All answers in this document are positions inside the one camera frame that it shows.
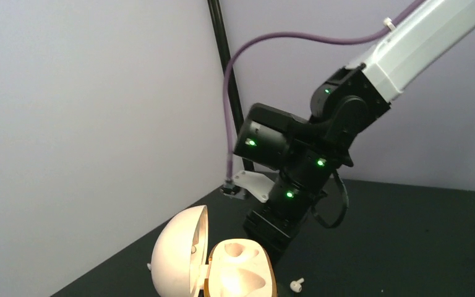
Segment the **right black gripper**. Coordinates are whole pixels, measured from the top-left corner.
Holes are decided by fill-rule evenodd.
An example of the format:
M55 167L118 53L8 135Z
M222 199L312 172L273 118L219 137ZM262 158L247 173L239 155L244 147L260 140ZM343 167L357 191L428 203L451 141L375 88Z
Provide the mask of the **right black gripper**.
M271 265L275 267L306 220L307 215L296 221L281 219L276 217L270 208L257 206L247 212L242 227L248 239L263 247Z

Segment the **white earbud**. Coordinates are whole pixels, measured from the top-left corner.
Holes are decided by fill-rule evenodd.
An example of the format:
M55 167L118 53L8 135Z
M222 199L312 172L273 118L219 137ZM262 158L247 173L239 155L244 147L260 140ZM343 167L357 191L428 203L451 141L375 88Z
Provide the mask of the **white earbud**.
M302 291L302 284L304 282L304 278L299 278L297 280L291 281L291 283L289 284L290 290L295 294L299 294Z

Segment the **cream earbud charging case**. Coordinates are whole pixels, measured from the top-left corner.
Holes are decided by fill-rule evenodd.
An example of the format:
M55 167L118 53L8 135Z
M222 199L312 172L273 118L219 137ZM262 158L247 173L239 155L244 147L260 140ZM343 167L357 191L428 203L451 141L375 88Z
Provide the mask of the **cream earbud charging case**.
M208 209L176 214L156 240L150 261L159 296L277 296L272 264L256 241L226 239L208 246Z

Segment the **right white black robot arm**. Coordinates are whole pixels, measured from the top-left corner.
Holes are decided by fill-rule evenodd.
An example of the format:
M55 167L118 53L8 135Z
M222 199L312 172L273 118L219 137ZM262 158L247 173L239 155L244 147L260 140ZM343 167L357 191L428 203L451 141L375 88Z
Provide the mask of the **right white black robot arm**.
M260 204L243 224L273 263L309 215L326 229L342 223L349 198L338 169L353 165L349 148L357 135L474 29L475 1L414 1L375 35L330 40L373 46L316 89L309 119L261 103L251 106L229 154L278 173L265 193L257 194Z

